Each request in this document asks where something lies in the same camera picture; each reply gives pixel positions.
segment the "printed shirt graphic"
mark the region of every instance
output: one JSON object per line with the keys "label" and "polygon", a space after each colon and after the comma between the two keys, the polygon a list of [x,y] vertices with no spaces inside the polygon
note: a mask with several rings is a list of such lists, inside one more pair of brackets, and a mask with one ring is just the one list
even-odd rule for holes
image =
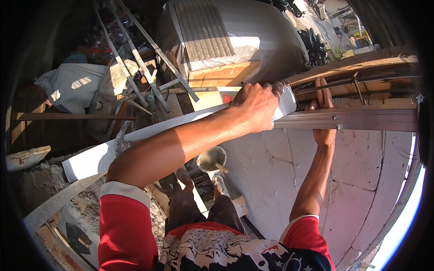
{"label": "printed shirt graphic", "polygon": [[291,221],[279,241],[250,239],[215,222],[184,225],[167,234],[158,259],[146,193],[108,182],[101,187],[100,205],[100,270],[335,269],[315,215]]}

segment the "concrete floor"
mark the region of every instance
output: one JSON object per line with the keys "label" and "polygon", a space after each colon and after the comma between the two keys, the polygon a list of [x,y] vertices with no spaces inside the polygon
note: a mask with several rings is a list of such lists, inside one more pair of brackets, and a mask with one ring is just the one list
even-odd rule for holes
{"label": "concrete floor", "polygon": [[290,23],[297,30],[310,29],[312,27],[315,34],[320,34],[329,48],[335,48],[337,46],[343,51],[357,49],[355,44],[350,42],[347,34],[342,33],[342,38],[336,35],[331,19],[320,20],[313,8],[302,0],[295,1],[295,3],[301,11],[305,11],[305,15],[301,18],[297,18],[289,11],[286,11],[285,14],[288,16]]}

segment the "white cloth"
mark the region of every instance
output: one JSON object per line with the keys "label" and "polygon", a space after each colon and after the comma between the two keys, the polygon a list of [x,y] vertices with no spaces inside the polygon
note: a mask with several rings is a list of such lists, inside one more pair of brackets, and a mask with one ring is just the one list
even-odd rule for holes
{"label": "white cloth", "polygon": [[57,109],[84,114],[106,69],[104,65],[64,63],[41,75],[35,84],[45,89],[48,100]]}

